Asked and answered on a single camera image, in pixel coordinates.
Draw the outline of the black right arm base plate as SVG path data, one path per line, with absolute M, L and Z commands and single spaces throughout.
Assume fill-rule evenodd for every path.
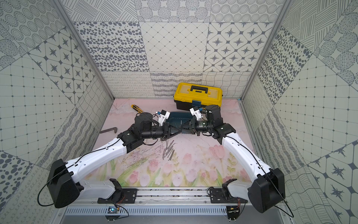
M 234 181 L 237 181 L 236 178 L 229 179 L 222 184 L 221 188 L 209 187 L 207 189 L 207 194 L 210 197 L 211 203 L 237 203 L 238 201 L 247 203 L 248 200 L 240 197 L 233 197 L 228 190 L 228 185 Z

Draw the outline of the teal plastic storage box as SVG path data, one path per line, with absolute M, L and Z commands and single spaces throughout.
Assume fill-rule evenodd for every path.
M 171 112 L 167 122 L 175 128 L 180 128 L 181 125 L 190 121 L 193 115 L 190 112 Z

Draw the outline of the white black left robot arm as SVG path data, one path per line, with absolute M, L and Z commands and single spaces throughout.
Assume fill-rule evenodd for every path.
M 134 124 L 99 149 L 67 162 L 56 160 L 46 183 L 54 207 L 63 208 L 84 198 L 98 198 L 99 203 L 121 202 L 125 193 L 116 179 L 98 183 L 83 183 L 82 180 L 107 162 L 143 145 L 145 139 L 163 141 L 181 132 L 178 126 L 165 120 L 155 121 L 150 113 L 140 113 Z

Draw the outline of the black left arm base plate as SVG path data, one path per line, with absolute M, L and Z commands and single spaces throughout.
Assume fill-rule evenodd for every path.
M 109 180 L 113 186 L 115 191 L 108 198 L 99 198 L 98 204 L 112 203 L 112 204 L 121 204 L 128 203 L 134 204 L 138 189 L 135 188 L 123 188 L 120 183 L 115 178 L 111 178 Z

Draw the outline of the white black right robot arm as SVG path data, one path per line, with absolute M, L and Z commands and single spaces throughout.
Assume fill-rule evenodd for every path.
M 205 112 L 205 119 L 202 117 L 202 111 Z M 219 106 L 192 108 L 190 112 L 180 116 L 178 127 L 182 133 L 207 133 L 227 149 L 247 172 L 252 182 L 250 186 L 241 184 L 235 178 L 222 184 L 222 195 L 226 200 L 248 200 L 260 213 L 285 200 L 283 172 L 280 169 L 272 169 L 247 147 L 236 130 L 223 121 Z

